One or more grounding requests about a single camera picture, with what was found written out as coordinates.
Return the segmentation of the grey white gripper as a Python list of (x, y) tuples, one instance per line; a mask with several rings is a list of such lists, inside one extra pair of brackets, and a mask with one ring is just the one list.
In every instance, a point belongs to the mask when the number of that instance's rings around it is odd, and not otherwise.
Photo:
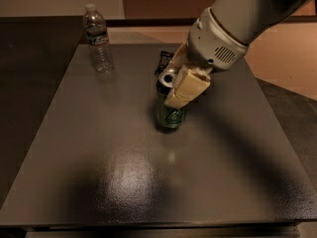
[(163, 71), (163, 82), (174, 82), (164, 104), (175, 109), (186, 106), (210, 86), (210, 67), (227, 70), (248, 48), (221, 26), (211, 8), (205, 9), (190, 28), (186, 44), (180, 45)]

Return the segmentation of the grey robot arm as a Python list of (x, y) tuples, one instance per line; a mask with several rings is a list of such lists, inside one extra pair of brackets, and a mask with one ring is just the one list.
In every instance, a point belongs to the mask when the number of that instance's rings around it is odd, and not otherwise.
[(176, 77), (164, 104), (180, 109), (194, 100), (210, 86), (213, 69), (229, 69), (261, 33), (308, 1), (215, 0), (197, 18), (170, 63)]

